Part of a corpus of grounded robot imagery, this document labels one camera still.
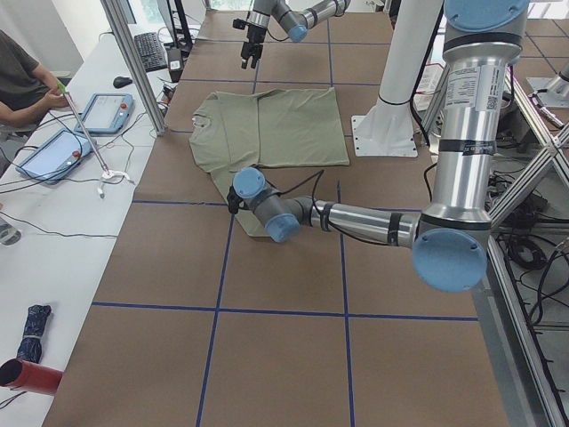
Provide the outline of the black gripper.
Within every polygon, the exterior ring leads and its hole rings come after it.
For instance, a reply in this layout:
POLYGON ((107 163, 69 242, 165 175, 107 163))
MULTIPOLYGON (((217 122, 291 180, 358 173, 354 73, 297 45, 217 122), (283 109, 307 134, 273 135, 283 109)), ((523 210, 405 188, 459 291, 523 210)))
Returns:
MULTIPOLYGON (((247 41, 243 43, 242 57, 260 57, 267 28, 248 23, 242 19, 233 19, 233 28, 245 30, 247 28, 247 41)), ((260 63, 259 58, 252 58, 251 68, 256 69, 260 63)), ((241 59, 241 68, 248 68, 249 59, 241 59)))
POLYGON ((231 186, 227 194, 228 211, 230 213, 238 213, 243 199, 237 194, 235 188, 231 186))

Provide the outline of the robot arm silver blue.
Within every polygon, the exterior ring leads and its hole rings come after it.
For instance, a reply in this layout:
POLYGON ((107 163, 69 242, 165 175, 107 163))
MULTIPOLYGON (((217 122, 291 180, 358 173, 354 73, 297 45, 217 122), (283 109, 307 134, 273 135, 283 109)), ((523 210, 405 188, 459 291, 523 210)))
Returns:
POLYGON ((507 67, 522 50, 525 1, 447 1, 443 57, 450 69, 437 175, 420 214, 381 212, 284 198, 263 173, 246 167, 228 193, 231 213, 249 210, 276 242, 307 224, 379 246, 406 246, 421 280, 444 292, 462 292, 486 273, 491 219, 485 211, 496 150, 507 67))
POLYGON ((241 68, 256 68, 263 43, 273 18, 294 43, 302 41, 309 30, 331 17, 340 17, 349 8, 349 0, 321 1, 301 12, 290 8, 286 1, 254 1, 246 19, 234 19, 233 28, 245 30, 247 40, 241 49, 241 68))

